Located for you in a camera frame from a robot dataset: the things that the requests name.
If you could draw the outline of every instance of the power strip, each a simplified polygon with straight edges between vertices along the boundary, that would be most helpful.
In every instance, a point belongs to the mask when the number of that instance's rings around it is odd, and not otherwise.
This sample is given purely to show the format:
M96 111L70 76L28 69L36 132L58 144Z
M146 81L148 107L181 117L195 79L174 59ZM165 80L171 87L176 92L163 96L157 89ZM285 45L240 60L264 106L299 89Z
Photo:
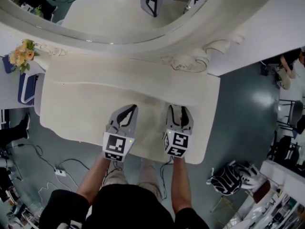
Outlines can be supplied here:
M55 169L55 175L61 176L61 177L67 176L66 172L64 170L60 170L60 169Z

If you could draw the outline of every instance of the bicycle helmet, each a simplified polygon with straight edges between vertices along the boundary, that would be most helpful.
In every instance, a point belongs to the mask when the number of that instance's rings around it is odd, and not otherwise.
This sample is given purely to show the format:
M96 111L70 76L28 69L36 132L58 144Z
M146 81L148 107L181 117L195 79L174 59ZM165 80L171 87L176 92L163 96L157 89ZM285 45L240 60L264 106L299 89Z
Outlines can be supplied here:
M213 174L214 168L212 168L212 177L206 182L208 185L212 184L216 192L226 196L236 193L242 185L241 176L234 170L232 164L221 168L215 174Z
M242 178L241 188L253 189L261 184L261 174L253 164L249 164L248 162L243 164L234 163L233 167Z

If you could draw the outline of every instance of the white table top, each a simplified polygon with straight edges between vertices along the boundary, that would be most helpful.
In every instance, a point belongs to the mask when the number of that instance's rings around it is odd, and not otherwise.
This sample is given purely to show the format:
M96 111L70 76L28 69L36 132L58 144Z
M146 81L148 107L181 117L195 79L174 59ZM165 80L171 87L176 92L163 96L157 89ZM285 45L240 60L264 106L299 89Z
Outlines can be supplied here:
M76 0L61 25L104 36L145 33L175 21L183 15L185 5L185 2L163 0L160 14L154 18L141 9L140 0Z
M132 90L181 106L206 98L206 73L175 71L168 65L126 57L68 54L53 57L47 78L57 83L89 83Z
M51 68L52 63L46 73L41 101L41 124L44 127L62 138L101 146L111 114L124 105L136 104L139 107L136 141L130 153L160 162L169 159L163 148L168 103L117 87L57 83L49 79ZM192 74L184 74L185 81L191 82L188 76ZM204 100L199 106L188 107L194 119L193 147L185 155L185 160L191 164L203 161L218 100L220 78L205 76L201 86Z

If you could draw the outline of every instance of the black shirt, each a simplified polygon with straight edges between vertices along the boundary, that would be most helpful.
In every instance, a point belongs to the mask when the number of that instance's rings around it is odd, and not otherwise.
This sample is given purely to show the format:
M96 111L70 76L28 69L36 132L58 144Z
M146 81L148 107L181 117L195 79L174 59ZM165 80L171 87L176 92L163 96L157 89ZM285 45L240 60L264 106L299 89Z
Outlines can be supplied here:
M180 210L174 222L151 191L135 185L102 187L92 205L92 214L86 219L88 209L89 203L83 196L55 190L42 212L39 228L56 229L61 223L70 225L72 220L82 223L82 229L209 229L192 208Z
M274 60L279 62L279 64L281 64L281 56L284 56L290 70L293 70L294 68L294 62L299 58L300 56L300 53L301 53L301 49L300 48L297 48L297 49L294 49L294 50L291 50L289 52L285 52L283 54L280 54L278 56L275 56L274 57Z

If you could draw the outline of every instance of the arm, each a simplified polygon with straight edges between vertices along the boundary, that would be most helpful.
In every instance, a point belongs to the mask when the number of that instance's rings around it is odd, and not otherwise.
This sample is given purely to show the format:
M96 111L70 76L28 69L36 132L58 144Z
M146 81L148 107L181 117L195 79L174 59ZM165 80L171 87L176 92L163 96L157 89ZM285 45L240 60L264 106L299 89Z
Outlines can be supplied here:
M286 59L283 55L281 56L280 60L281 60L282 66L286 69L287 74L291 75L291 70L290 70L290 68L288 66L288 63L287 63L287 61L286 61Z
M174 158L172 178L172 206L175 214L192 207L190 182L184 158Z
M102 186L109 163L110 160L105 159L100 155L77 190L77 194L85 197L88 200L89 205L92 205Z

